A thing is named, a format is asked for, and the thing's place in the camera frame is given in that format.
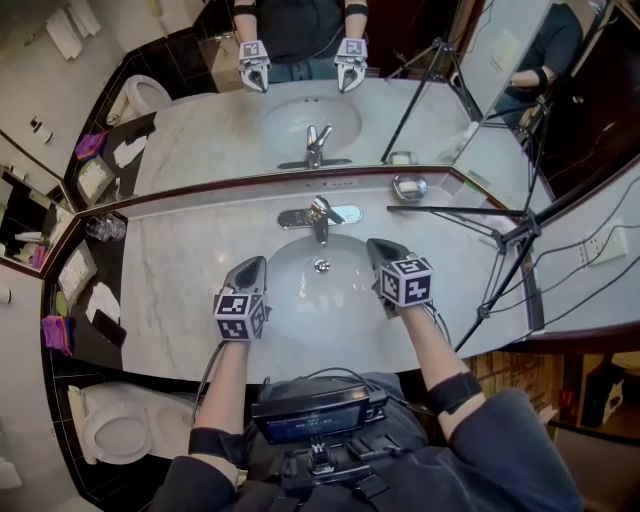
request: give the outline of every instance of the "bathroom sink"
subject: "bathroom sink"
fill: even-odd
[[[326,159],[352,144],[362,130],[358,111],[341,99],[309,97],[288,101],[262,119],[260,131],[262,140],[281,161],[302,161],[309,125],[321,132],[328,124],[333,126],[333,132],[324,145]]]
[[[371,290],[374,274],[364,242],[331,233],[282,247],[267,266],[273,308],[265,337],[304,344],[377,339],[386,315]]]

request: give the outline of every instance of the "shirt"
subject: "shirt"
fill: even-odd
[[[342,41],[338,0],[261,0],[258,38],[274,63],[335,55]]]
[[[583,502],[527,395],[506,390],[465,418],[446,448],[426,446],[378,473],[396,510],[582,512]],[[280,489],[246,482],[236,492],[212,466],[172,462],[151,506],[169,511],[268,511]],[[300,509],[365,512],[374,508],[347,488],[318,486]]]
[[[567,4],[553,4],[518,71],[547,66],[556,75],[564,75],[569,71],[581,43],[582,27],[571,7]],[[529,103],[535,101],[544,90],[542,85],[528,89],[509,87],[507,94]]]

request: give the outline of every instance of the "display screen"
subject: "display screen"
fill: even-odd
[[[307,413],[265,423],[272,442],[295,441],[356,428],[361,406]]]

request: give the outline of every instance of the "electrical outlet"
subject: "electrical outlet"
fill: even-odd
[[[617,219],[604,226],[590,239],[586,239],[585,237],[586,241],[580,246],[580,260],[583,265],[586,265],[589,261],[593,260],[595,261],[590,263],[589,266],[599,265],[605,261],[610,261],[629,254],[624,228],[616,228],[613,233],[611,233],[611,230],[619,224],[622,224],[622,221]]]

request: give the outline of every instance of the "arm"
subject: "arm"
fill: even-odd
[[[548,83],[551,83],[558,76],[551,68],[542,66],[542,71],[547,75]],[[540,77],[531,70],[518,71],[511,75],[511,85],[523,89],[531,89],[540,85]]]
[[[194,427],[242,434],[248,359],[249,343],[232,342],[225,345]],[[191,457],[216,468],[235,487],[238,468],[231,462],[211,455],[194,454]]]
[[[409,332],[428,391],[449,377],[469,371],[422,306],[398,307],[397,311]],[[449,440],[460,422],[475,412],[485,401],[484,394],[478,394],[467,400],[455,413],[449,414],[444,411],[438,415],[438,421],[446,439]]]
[[[345,8],[355,4],[367,5],[367,0],[344,0]],[[345,34],[348,38],[362,39],[364,28],[367,25],[367,17],[364,14],[352,14],[345,18],[344,24]]]
[[[235,0],[234,5],[255,5],[255,0]],[[234,16],[238,36],[241,43],[256,41],[258,39],[258,20],[251,14],[239,14]]]

